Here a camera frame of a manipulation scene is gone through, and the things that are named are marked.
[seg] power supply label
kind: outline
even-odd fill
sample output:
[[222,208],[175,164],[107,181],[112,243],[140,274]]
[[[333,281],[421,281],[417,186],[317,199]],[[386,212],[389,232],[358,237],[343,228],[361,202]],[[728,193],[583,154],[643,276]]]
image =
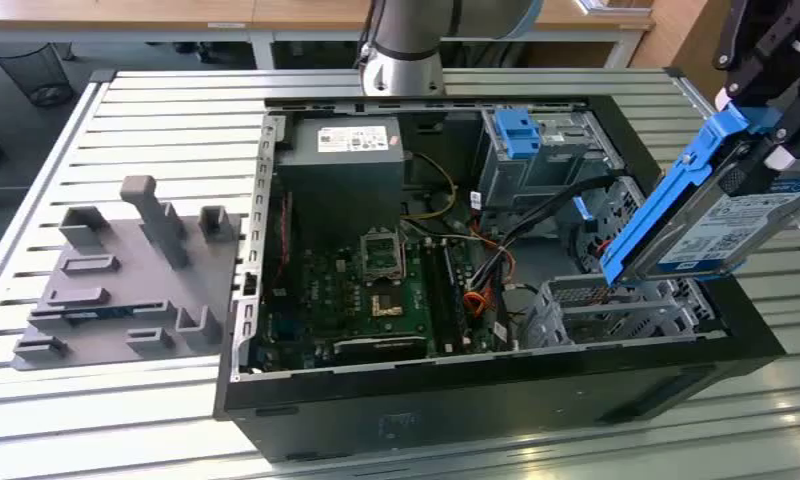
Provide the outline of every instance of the power supply label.
[[800,178],[774,182],[769,193],[730,198],[706,212],[658,262],[666,272],[712,272],[769,224],[772,212],[800,197]]
[[318,152],[373,152],[389,150],[385,126],[326,127],[318,130]]

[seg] wooden desk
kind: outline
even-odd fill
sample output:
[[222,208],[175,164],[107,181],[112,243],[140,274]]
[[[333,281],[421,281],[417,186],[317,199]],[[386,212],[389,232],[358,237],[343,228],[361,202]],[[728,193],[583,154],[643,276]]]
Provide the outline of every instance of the wooden desk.
[[[0,41],[248,41],[274,69],[277,41],[359,37],[370,0],[0,0]],[[625,67],[649,18],[587,16],[574,0],[546,0],[523,42],[610,42],[606,67]]]
[[[261,68],[274,65],[273,42],[357,40],[370,2],[371,0],[257,0],[252,48]],[[511,40],[614,43],[605,66],[619,68],[629,66],[643,32],[653,25],[654,22],[647,17],[585,15],[575,0],[546,0],[534,30]]]
[[[252,27],[266,30],[362,30],[371,0],[257,0]],[[639,30],[647,17],[589,16],[575,0],[546,0],[537,30]]]
[[252,21],[255,0],[0,0],[0,29],[204,29]]
[[255,0],[0,0],[0,41],[248,41]]

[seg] slotted aluminum table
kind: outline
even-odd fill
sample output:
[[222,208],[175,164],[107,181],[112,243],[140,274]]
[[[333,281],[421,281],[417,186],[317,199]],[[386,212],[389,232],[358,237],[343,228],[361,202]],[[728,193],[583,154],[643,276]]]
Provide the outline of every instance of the slotted aluminum table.
[[[462,95],[611,94],[662,164],[712,111],[688,81],[661,70],[449,71],[447,84]],[[90,84],[0,243],[0,478],[800,478],[797,227],[738,274],[789,356],[649,423],[274,466],[234,424],[211,418],[216,356],[8,367],[59,256],[67,207],[135,216],[119,185],[150,174],[182,215],[222,204],[248,223],[262,99],[359,94],[353,71],[124,72]]]

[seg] yellow cable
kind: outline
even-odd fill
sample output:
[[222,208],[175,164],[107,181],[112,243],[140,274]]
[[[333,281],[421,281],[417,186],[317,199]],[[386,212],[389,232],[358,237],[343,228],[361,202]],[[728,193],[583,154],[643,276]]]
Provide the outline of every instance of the yellow cable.
[[457,184],[454,183],[454,179],[451,178],[451,175],[449,175],[449,172],[445,170],[445,168],[442,168],[442,165],[439,165],[437,163],[437,161],[433,158],[430,158],[430,156],[425,155],[423,153],[415,153],[414,155],[417,155],[417,156],[422,157],[425,160],[427,160],[427,162],[434,166],[434,168],[437,170],[439,170],[439,172],[445,176],[445,179],[449,181],[449,184],[451,185],[451,196],[449,197],[449,204],[446,205],[446,207],[442,210],[439,210],[438,212],[414,213],[410,215],[401,216],[401,218],[406,218],[409,220],[427,220],[429,218],[441,217],[442,215],[449,213],[451,211],[451,209],[454,208],[454,205],[457,204]]

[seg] motherboard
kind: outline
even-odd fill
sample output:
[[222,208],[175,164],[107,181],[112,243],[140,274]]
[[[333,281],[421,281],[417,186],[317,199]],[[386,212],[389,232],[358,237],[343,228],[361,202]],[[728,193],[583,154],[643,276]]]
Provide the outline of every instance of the motherboard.
[[374,229],[358,245],[305,250],[267,296],[258,363],[287,370],[487,351],[491,331],[462,300],[473,248]]

